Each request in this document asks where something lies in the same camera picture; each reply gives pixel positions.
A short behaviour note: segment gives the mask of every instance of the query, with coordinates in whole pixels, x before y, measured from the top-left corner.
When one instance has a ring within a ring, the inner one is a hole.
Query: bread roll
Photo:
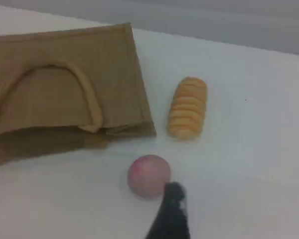
[[[207,86],[201,79],[186,77],[173,96],[167,131],[176,138],[188,140],[198,137],[203,128],[207,101]]]

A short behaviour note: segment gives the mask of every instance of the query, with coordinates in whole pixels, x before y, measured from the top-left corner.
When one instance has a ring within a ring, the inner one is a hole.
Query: white table
[[[0,34],[97,25],[0,7]],[[187,188],[193,239],[299,239],[299,56],[134,34],[157,138],[0,167],[0,239],[144,238],[160,201],[134,197],[126,169],[147,153]],[[209,100],[202,138],[182,144],[164,126],[187,75]]]

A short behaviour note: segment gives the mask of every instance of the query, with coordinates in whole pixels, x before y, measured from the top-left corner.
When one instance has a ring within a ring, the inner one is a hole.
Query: paper handle
[[[79,84],[81,85],[83,92],[85,94],[85,99],[90,110],[90,115],[92,119],[92,124],[89,125],[81,125],[79,126],[80,129],[89,131],[89,132],[97,132],[98,129],[102,126],[103,117],[100,105],[97,101],[97,97],[93,88],[93,85],[89,78],[74,64],[64,61],[64,60],[49,60],[49,61],[41,61],[27,65],[25,68],[17,71],[11,78],[7,81],[4,81],[0,86],[0,106],[11,91],[13,87],[15,87],[22,79],[22,77],[38,68],[45,68],[45,67],[57,67],[57,68],[64,68],[69,70],[78,80]]]

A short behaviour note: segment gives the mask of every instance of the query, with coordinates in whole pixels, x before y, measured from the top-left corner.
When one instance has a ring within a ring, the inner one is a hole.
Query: brown paper bag
[[[154,135],[130,24],[0,36],[0,164]]]

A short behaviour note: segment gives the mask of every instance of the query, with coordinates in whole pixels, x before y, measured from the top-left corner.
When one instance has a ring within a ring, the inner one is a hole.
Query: pink ball
[[[128,184],[131,190],[144,198],[163,194],[164,186],[169,181],[169,164],[156,155],[145,155],[138,158],[128,171]]]

